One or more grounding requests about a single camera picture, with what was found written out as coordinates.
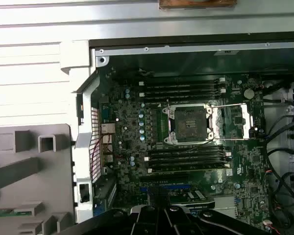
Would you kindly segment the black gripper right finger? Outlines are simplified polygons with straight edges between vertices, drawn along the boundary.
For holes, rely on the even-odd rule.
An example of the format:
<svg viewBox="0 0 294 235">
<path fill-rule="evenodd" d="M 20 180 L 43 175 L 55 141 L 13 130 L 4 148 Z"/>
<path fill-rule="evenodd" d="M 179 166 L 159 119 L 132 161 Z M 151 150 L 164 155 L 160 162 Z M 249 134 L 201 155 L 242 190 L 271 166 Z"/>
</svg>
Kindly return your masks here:
<svg viewBox="0 0 294 235">
<path fill-rule="evenodd" d="M 176 235 L 268 235 L 269 233 L 215 210 L 202 210 L 194 217 L 186 207 L 171 205 L 163 192 L 163 212 Z"/>
</svg>

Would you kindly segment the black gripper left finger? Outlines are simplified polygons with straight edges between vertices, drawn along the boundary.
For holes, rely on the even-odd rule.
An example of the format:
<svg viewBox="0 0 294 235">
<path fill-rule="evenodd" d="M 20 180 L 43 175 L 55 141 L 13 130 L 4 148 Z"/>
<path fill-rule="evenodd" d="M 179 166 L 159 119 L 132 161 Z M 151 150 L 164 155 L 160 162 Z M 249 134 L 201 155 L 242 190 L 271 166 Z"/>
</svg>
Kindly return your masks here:
<svg viewBox="0 0 294 235">
<path fill-rule="evenodd" d="M 162 235 L 163 192 L 150 192 L 150 204 L 132 208 L 130 214 L 112 209 L 63 231 L 65 235 Z"/>
</svg>

